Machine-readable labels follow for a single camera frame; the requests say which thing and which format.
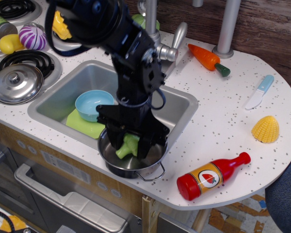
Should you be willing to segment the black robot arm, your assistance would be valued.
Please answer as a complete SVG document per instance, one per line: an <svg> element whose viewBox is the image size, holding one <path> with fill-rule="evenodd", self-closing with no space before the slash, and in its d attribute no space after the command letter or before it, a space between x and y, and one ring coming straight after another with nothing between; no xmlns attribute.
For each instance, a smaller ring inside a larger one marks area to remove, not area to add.
<svg viewBox="0 0 291 233"><path fill-rule="evenodd" d="M129 15L121 0L50 0L45 19L48 44L59 11L80 47L60 51L71 57L98 47L109 54L117 73L117 105L99 105L98 122L106 126L111 145L119 149L126 133L139 137L137 156L146 158L154 145L166 145L169 129L152 114L152 95L160 92L165 74L154 41Z"/></svg>

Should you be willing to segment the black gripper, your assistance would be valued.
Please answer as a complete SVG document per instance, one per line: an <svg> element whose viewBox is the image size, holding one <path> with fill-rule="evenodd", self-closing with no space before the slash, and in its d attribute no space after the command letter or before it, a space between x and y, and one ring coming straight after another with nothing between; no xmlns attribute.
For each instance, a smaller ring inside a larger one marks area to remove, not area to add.
<svg viewBox="0 0 291 233"><path fill-rule="evenodd" d="M167 143L170 130L152 114L152 96L142 105L99 105L96 110L99 113L97 121L106 125L109 141L116 150L122 147L125 133L140 138L138 159L145 159L157 144Z"/></svg>

